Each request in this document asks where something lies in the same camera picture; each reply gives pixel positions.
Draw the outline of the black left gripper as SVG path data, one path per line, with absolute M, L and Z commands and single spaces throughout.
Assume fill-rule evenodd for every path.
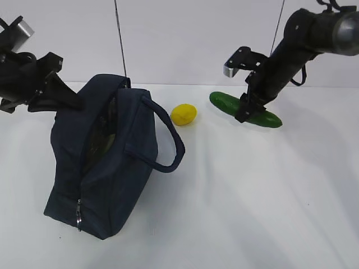
M 82 110 L 84 103 L 57 75 L 62 58 L 48 53 L 41 59 L 29 53 L 1 53 L 1 111 L 12 114 L 19 105 L 27 111 Z

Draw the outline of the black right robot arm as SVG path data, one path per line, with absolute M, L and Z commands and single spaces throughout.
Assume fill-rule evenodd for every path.
M 240 108 L 235 118 L 243 123 L 265 111 L 293 77 L 320 54 L 345 56 L 358 54 L 358 11 L 355 6 L 345 6 L 339 12 L 312 13 L 299 9 L 288 19 L 282 41 L 266 57 L 240 47 L 233 60 L 238 69 L 250 71 L 246 79 L 247 93 L 240 98 Z

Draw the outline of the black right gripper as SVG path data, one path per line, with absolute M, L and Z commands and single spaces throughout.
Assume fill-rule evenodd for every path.
M 276 95 L 267 93 L 266 77 L 259 71 L 251 71 L 245 79 L 248 84 L 247 93 L 239 99 L 239 107 L 235 113 L 235 119 L 240 123 L 250 117 L 254 119 L 266 111 L 265 105 L 277 98 Z

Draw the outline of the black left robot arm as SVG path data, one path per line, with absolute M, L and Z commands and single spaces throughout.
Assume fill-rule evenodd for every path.
M 23 52 L 1 54 L 1 111 L 12 114 L 19 105 L 29 112 L 81 110 L 82 99 L 58 76 L 63 58 L 49 52 L 40 59 Z

